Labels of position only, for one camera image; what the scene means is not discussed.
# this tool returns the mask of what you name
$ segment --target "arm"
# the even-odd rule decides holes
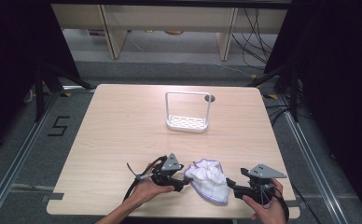
[[[275,194],[278,197],[282,197],[283,194],[283,185],[280,184],[276,179],[273,179],[274,186],[280,191],[275,191]],[[262,221],[264,224],[285,224],[285,215],[282,205],[278,202],[278,200],[274,197],[271,198],[271,207],[263,208],[261,204],[256,203],[252,198],[247,195],[243,196],[243,200],[246,204],[248,204],[254,211],[256,212],[252,219],[258,219]]]
[[[173,186],[158,186],[151,178],[144,179],[138,183],[129,198],[110,214],[100,219],[96,224],[119,224],[125,217],[134,211],[134,209],[140,207],[143,203],[150,201],[159,194],[171,191],[174,191]]]

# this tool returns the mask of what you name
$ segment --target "cloth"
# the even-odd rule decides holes
[[[228,203],[230,188],[219,161],[202,159],[193,162],[184,176],[193,178],[190,184],[204,199],[213,203]]]

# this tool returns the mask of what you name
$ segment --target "light wood tabletop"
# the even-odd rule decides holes
[[[204,133],[170,130],[165,93],[200,91],[215,96]],[[169,96],[170,113],[204,117],[202,96]],[[174,178],[201,159],[219,161],[225,176],[249,186],[240,168],[263,163],[287,173],[258,89],[242,87],[103,84],[96,89],[47,210],[52,215],[107,215],[121,204],[134,180],[160,156],[174,153],[184,164]],[[296,201],[288,178],[278,179],[287,202]],[[132,217],[249,218],[254,211],[230,190],[227,205],[203,199],[191,186],[161,194],[131,213]],[[290,218],[299,216],[289,207]]]

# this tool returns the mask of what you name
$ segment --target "floor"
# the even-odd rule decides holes
[[[241,45],[244,46],[245,38],[248,38],[249,35],[243,36],[241,34],[235,34],[235,38],[231,41],[229,58],[225,62],[222,62],[219,60],[215,34],[184,32],[180,35],[169,35],[163,31],[130,31],[119,58],[113,60],[110,58],[108,46],[103,36],[90,35],[86,30],[63,30],[63,34],[77,63],[206,64],[215,65],[221,69],[232,70],[246,77],[254,75],[254,72],[251,71],[256,71],[257,74],[262,73],[262,68],[265,65],[264,61],[266,61],[265,54],[271,50],[270,47],[273,46],[276,40],[276,35],[261,35],[265,44],[268,45],[266,46],[262,44],[261,41],[258,41],[255,36],[250,38],[251,44],[257,48],[251,46],[249,46],[249,48],[260,58],[258,59],[241,50],[241,47],[236,41],[237,39]],[[243,70],[244,67],[249,67],[250,70],[246,72],[246,70]],[[265,92],[270,95],[272,91],[271,85],[267,84],[262,86],[266,88]],[[79,94],[76,97],[89,99],[91,95]],[[279,96],[277,100],[266,102],[265,104],[267,105],[276,105],[286,103],[286,98]],[[74,107],[86,106],[73,105],[75,103],[68,104]],[[268,107],[268,115],[271,113],[275,113],[275,109]],[[303,118],[309,117],[309,111],[306,108],[300,109],[299,114]],[[20,119],[15,121],[9,128],[7,134],[18,137],[12,138],[11,141],[5,143],[3,147],[9,148],[7,153],[0,151],[0,162],[8,164],[0,166],[0,181],[2,177],[7,174],[8,168],[13,165],[13,159],[20,156],[20,146],[23,145],[25,136],[28,136],[30,132],[30,130],[25,127],[33,127],[40,130],[50,128],[48,124],[46,124],[45,127],[35,127],[33,121],[29,119],[33,115],[34,105],[27,105],[26,108],[21,111]],[[317,223],[312,216],[312,212],[309,211],[309,204],[314,207],[314,211],[321,218],[322,223],[362,223],[362,205],[353,194],[353,190],[348,185],[347,180],[344,179],[341,170],[336,166],[336,162],[328,156],[325,141],[323,137],[320,136],[318,128],[314,125],[313,121],[311,119],[300,119],[299,123],[296,124],[289,115],[285,114],[285,116],[278,119],[276,125],[276,132],[285,132],[285,128],[283,130],[279,127],[287,127],[289,132],[288,135],[278,135],[277,140],[279,145],[286,145],[290,141],[295,142],[294,148],[286,148],[282,153],[285,163],[289,164],[287,170],[290,170],[290,175],[299,175],[301,178],[301,180],[295,178],[294,182],[302,192],[299,195],[295,190],[297,198],[300,201],[301,216],[298,219],[290,220],[290,223]],[[77,127],[71,127],[70,130],[77,132]],[[298,136],[313,136],[314,140],[307,143],[303,141],[303,137],[301,140],[296,140]],[[64,142],[60,141],[59,145],[72,145],[72,141],[63,140]],[[287,152],[287,150],[291,149],[294,150],[294,152]],[[297,161],[295,157],[291,158],[291,156],[287,156],[295,153],[295,150],[300,150]],[[35,155],[35,153],[39,154],[38,152],[32,152],[35,158],[39,158],[39,155]],[[50,164],[46,164],[47,159],[48,158],[41,158],[41,161],[38,162],[37,160],[34,162],[27,160],[20,168],[23,169],[21,174],[15,177],[16,180],[18,180],[16,182],[22,183],[23,179],[27,179],[31,175],[36,175],[26,172],[27,170],[36,170],[36,166],[50,166]],[[51,168],[58,170],[58,172],[60,172],[59,169],[61,169],[61,167]],[[301,175],[308,176],[306,177],[309,178],[308,182],[302,180],[303,176]],[[42,210],[42,207],[44,207],[43,211],[45,211],[45,206],[38,203],[45,201],[45,198],[43,198],[40,193],[53,190],[53,183],[48,183],[46,178],[45,173],[40,174],[39,180],[32,185],[35,189],[32,186],[14,184],[12,186],[12,192],[18,193],[10,194],[7,199],[1,202],[3,203],[3,208],[0,210],[0,223],[8,223],[12,220],[18,220],[15,223],[80,223],[80,217],[79,219],[74,219],[73,217],[56,219],[38,212]],[[28,215],[26,215],[26,211],[23,210],[26,209],[23,208],[23,204],[31,206],[27,209],[29,210]],[[84,221],[88,221],[86,223],[92,223],[96,219],[97,217],[86,217]],[[233,220],[233,222],[239,224],[258,223],[249,219]]]

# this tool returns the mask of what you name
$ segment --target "white wire holder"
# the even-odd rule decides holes
[[[169,108],[169,94],[194,94],[208,96],[207,100],[207,112],[205,118],[191,118],[184,116],[177,116],[170,114]],[[208,115],[210,113],[210,104],[212,102],[212,94],[209,92],[200,91],[167,91],[166,92],[166,113],[167,113],[167,127],[173,131],[179,132],[191,132],[191,133],[203,133],[208,127]]]

